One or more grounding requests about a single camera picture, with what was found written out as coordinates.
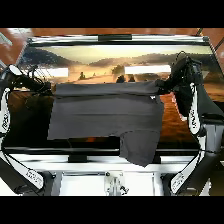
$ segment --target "wooden floor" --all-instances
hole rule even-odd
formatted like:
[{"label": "wooden floor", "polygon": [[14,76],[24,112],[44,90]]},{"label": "wooden floor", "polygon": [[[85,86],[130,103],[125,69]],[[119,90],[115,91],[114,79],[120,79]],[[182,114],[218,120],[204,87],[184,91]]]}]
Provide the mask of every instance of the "wooden floor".
[{"label": "wooden floor", "polygon": [[[195,35],[198,28],[0,28],[13,45],[0,44],[0,60],[14,64],[27,37],[75,34],[176,34]],[[224,28],[204,28],[201,35],[209,36],[215,47],[224,37]],[[224,71],[224,44],[217,50],[217,56]]]}]

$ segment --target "robotic arm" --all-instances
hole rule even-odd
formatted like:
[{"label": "robotic arm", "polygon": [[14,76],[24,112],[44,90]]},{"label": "robotic arm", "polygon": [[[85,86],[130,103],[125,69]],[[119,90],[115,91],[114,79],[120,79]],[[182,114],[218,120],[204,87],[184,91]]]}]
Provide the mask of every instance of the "robotic arm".
[{"label": "robotic arm", "polygon": [[173,64],[170,77],[159,81],[159,86],[161,94],[174,93],[179,113],[187,118],[190,132],[200,146],[198,155],[184,170],[163,178],[164,187],[171,195],[199,195],[219,162],[224,113],[203,86],[201,63],[190,57]]},{"label": "robotic arm", "polygon": [[34,77],[30,78],[28,75],[23,74],[14,65],[6,67],[0,75],[0,163],[7,165],[8,169],[12,168],[18,172],[18,175],[25,183],[22,186],[11,187],[11,183],[7,178],[3,180],[9,185],[9,187],[15,193],[25,193],[32,191],[37,195],[43,191],[46,187],[46,181],[52,179],[52,175],[49,172],[39,173],[35,170],[29,169],[20,162],[16,161],[13,157],[8,155],[3,147],[3,141],[10,128],[10,113],[8,110],[8,96],[14,87],[24,86],[39,93],[51,94],[50,83],[43,83],[35,80]]}]

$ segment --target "black robot arm segment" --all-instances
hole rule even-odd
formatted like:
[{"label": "black robot arm segment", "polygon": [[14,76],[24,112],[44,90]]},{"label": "black robot arm segment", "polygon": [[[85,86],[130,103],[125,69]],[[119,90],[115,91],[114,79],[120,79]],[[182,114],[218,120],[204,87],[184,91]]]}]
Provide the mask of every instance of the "black robot arm segment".
[{"label": "black robot arm segment", "polygon": [[46,178],[49,180],[49,174],[39,173],[33,169],[29,169],[17,160],[15,160],[12,156],[8,155],[3,147],[3,141],[6,134],[10,128],[10,113],[8,110],[8,96],[14,87],[24,86],[29,88],[32,91],[41,93],[42,91],[46,94],[51,94],[51,88],[49,83],[41,83],[37,80],[31,79],[25,74],[23,74],[16,66],[9,65],[6,67],[3,72],[0,74],[0,166],[4,166],[7,169],[10,169],[10,172],[15,172],[17,177],[21,177],[24,186],[20,186],[18,182],[18,186],[15,187],[15,183],[11,184],[10,177],[6,175],[0,175],[2,179],[8,184],[8,186],[15,193],[22,193],[30,189],[37,195],[41,192],[46,186]]},{"label": "black robot arm segment", "polygon": [[199,195],[219,161],[224,113],[204,88],[201,63],[189,57],[173,64],[170,77],[161,82],[161,92],[174,93],[178,110],[200,146],[199,154],[170,179],[170,190],[175,195]]}]

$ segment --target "dark gray cloth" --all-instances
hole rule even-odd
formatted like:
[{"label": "dark gray cloth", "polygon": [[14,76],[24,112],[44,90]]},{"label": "dark gray cloth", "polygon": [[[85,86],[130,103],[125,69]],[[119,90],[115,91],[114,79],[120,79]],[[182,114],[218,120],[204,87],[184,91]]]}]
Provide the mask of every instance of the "dark gray cloth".
[{"label": "dark gray cloth", "polygon": [[146,166],[162,127],[164,106],[157,91],[154,82],[59,84],[48,139],[118,136],[124,142],[120,156]]}]

